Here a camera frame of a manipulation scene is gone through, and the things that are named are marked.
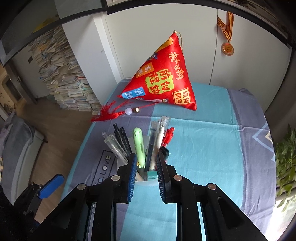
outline black pen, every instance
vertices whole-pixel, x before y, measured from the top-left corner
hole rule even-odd
[[[120,133],[121,133],[123,140],[124,140],[123,144],[125,145],[125,147],[128,151],[127,154],[130,155],[131,154],[131,146],[129,144],[128,137],[126,136],[126,132],[123,127],[120,128]]]
[[[128,150],[127,150],[127,148],[126,148],[126,146],[124,144],[124,139],[123,139],[123,136],[122,136],[121,132],[118,129],[117,123],[114,123],[113,124],[113,127],[114,127],[114,134],[115,134],[116,140],[121,145],[121,147],[123,148],[123,150],[126,152],[127,157],[129,158],[130,154],[128,154]]]

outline clear pen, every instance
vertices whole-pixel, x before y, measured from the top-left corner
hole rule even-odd
[[[164,127],[165,127],[165,132],[163,134],[163,136],[165,136],[166,132],[168,130],[168,125],[170,124],[170,117],[169,116],[162,116],[160,123],[161,123],[161,125],[164,125]]]
[[[151,122],[151,129],[150,129],[150,136],[149,136],[149,144],[145,152],[145,171],[149,171],[150,163],[151,163],[151,157],[153,153],[153,147],[155,143],[155,138],[157,136],[159,128],[159,122],[158,121],[152,121]]]
[[[165,126],[164,126],[164,124],[162,122],[160,122],[158,133],[157,133],[157,136],[155,138],[155,142],[154,142],[154,146],[153,146],[153,152],[152,152],[149,171],[154,171],[154,169],[155,169],[156,158],[157,158],[158,150],[161,147],[161,144],[162,144],[162,141],[163,141],[164,131],[165,131]]]
[[[102,136],[105,138],[104,142],[107,144],[107,146],[110,148],[110,150],[117,157],[117,161],[120,160],[123,165],[126,165],[128,163],[128,160],[126,158],[126,152],[123,150],[121,145],[118,143],[115,136],[112,134],[107,135],[106,132],[103,132]],[[141,177],[141,175],[138,172],[136,173],[136,180],[137,181],[144,181],[144,179]]]

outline gold medal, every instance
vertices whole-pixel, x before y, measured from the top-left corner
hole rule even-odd
[[[231,56],[234,53],[234,48],[229,42],[222,44],[221,50],[227,56]]]

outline gold bell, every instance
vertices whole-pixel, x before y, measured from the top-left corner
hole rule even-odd
[[[136,113],[136,114],[139,113],[140,112],[140,107],[133,108],[133,112]]]

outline medal ribbon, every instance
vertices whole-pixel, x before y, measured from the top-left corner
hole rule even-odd
[[[231,12],[227,12],[228,19],[229,19],[229,25],[226,25],[223,23],[223,21],[218,17],[218,22],[217,25],[220,26],[222,29],[222,32],[224,33],[225,37],[227,38],[227,41],[231,41],[231,36],[232,36],[232,27],[233,27],[233,20],[234,20],[234,15]]]

